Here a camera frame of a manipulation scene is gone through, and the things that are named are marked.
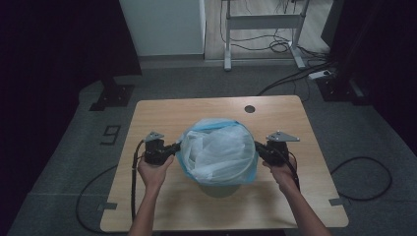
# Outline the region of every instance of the hole in table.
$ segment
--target hole in table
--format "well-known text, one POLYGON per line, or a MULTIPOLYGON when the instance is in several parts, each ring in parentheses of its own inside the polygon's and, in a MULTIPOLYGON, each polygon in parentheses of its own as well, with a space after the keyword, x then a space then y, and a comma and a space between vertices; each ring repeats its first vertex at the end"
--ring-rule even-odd
POLYGON ((245 111, 248 112, 248 113, 254 113, 255 112, 255 106, 247 105, 247 106, 245 106, 245 111))

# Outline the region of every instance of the power strip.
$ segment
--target power strip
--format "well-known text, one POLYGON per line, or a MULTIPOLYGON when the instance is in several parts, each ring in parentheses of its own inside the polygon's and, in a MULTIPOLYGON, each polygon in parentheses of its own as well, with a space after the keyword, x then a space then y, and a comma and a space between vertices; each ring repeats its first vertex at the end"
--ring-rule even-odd
POLYGON ((329 76, 331 76, 331 72, 328 70, 325 70, 325 71, 320 71, 320 72, 310 74, 309 79, 310 80, 325 79, 329 76))

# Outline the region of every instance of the white plastic bag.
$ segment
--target white plastic bag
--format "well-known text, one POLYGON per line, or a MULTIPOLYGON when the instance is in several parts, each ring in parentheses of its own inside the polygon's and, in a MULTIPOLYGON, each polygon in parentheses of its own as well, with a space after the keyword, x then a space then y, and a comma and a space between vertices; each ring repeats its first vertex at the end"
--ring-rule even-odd
POLYGON ((203 185, 251 183, 258 163, 254 139, 230 119, 203 119, 180 137, 176 153, 187 176, 203 185))

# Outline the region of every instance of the wooden table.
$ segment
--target wooden table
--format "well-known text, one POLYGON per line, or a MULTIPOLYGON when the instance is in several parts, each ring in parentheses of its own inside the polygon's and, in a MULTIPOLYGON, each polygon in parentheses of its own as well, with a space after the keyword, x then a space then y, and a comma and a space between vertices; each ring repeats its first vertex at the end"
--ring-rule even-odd
MULTIPOLYGON (((298 96, 223 97, 198 99, 144 100, 137 104, 119 166, 108 197, 116 209, 106 209, 100 227, 104 231, 128 231, 132 159, 136 145, 150 131, 165 135, 173 144, 180 135, 203 118, 229 118, 244 124, 254 139, 266 143, 266 135, 280 130, 300 138, 288 143, 298 160, 301 192, 327 227, 344 227, 348 218, 338 199, 328 167, 320 151, 298 96), (255 112, 247 113, 252 105, 255 112)), ((138 175, 137 207, 145 186, 138 175)), ((153 229, 224 230, 297 227, 287 200, 259 158, 256 180, 249 185, 227 188, 201 187, 186 177, 178 160, 169 167, 160 191, 153 229)))

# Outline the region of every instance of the floor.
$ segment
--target floor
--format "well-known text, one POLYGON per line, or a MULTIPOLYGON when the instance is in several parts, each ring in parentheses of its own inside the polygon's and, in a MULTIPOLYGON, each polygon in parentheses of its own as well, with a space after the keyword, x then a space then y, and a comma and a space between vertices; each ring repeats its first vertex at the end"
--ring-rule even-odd
MULTIPOLYGON (((295 65, 235 66, 228 73, 221 66, 144 69, 142 76, 116 79, 119 85, 135 85, 134 92, 126 107, 109 107, 104 111, 89 111, 99 98, 101 83, 84 88, 66 134, 27 195, 8 235, 100 232, 114 169, 92 182, 82 196, 80 193, 99 173, 118 163, 138 101, 255 95, 296 72, 295 65), (102 145, 114 139, 103 135, 108 126, 120 126, 113 146, 102 145)), ((415 235, 417 158, 379 113, 372 106, 324 102, 315 82, 309 80, 283 84, 264 95, 286 94, 296 94, 305 100, 304 108, 329 170, 352 157, 371 156, 383 163, 392 177, 390 188, 375 200, 358 202, 343 198, 349 224, 331 228, 332 234, 415 235)), ((338 191, 359 198, 374 196, 388 183, 387 172, 366 160, 350 162, 332 178, 338 191)), ((285 234, 300 235, 297 229, 286 229, 285 234)), ((253 235, 264 234, 258 231, 253 235)))

